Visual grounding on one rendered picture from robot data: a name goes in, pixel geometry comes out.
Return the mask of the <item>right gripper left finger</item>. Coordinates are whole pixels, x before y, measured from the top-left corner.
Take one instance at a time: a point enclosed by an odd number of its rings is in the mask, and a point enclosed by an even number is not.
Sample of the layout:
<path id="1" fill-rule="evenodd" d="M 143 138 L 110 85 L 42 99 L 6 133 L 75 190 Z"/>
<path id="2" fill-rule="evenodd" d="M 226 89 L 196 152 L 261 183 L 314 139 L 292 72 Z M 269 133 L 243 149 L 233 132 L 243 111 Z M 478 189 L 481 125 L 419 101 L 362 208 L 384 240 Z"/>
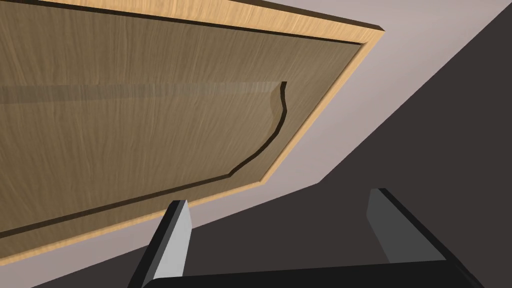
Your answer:
<path id="1" fill-rule="evenodd" d="M 192 221 L 186 200 L 170 203 L 146 247 L 127 288 L 152 288 L 157 279 L 181 277 Z"/>

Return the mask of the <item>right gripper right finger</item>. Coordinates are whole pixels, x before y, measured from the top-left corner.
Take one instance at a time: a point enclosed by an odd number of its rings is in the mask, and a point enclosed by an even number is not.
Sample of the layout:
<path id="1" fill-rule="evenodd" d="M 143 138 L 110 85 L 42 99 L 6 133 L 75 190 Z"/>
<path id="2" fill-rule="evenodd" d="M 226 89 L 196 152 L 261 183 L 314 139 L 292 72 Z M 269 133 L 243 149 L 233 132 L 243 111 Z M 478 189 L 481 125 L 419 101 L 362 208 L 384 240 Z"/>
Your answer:
<path id="1" fill-rule="evenodd" d="M 445 260 L 442 253 L 377 188 L 370 190 L 366 217 L 390 263 Z"/>

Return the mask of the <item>brown wooden door leaf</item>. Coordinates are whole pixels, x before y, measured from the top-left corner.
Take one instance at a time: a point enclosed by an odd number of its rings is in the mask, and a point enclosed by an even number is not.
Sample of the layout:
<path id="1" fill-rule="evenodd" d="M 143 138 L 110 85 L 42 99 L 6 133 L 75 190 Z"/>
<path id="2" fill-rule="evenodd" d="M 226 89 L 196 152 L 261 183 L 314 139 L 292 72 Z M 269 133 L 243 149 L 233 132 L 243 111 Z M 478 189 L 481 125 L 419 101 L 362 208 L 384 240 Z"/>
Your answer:
<path id="1" fill-rule="evenodd" d="M 0 258 L 258 182 L 360 48 L 0 1 Z"/>

